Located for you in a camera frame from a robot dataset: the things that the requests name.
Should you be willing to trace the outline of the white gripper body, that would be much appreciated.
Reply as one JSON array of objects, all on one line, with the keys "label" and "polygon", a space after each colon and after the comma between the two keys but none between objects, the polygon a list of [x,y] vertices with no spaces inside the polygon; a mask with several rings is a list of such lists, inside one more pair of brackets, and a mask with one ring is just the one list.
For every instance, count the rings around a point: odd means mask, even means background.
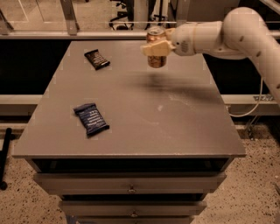
[{"label": "white gripper body", "polygon": [[193,56],[202,53],[199,45],[196,44],[198,40],[196,31],[198,28],[197,23],[182,24],[172,32],[171,43],[175,46],[173,51],[178,56]]}]

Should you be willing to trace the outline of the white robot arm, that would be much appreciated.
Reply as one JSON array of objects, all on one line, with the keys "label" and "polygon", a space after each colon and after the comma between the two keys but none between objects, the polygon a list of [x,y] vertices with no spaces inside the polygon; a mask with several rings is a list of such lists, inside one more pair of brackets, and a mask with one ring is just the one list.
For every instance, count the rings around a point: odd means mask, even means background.
[{"label": "white robot arm", "polygon": [[223,21],[166,29],[162,38],[142,45],[141,52],[145,56],[205,53],[227,60],[248,58],[280,104],[280,45],[262,17],[250,8],[231,10]]}]

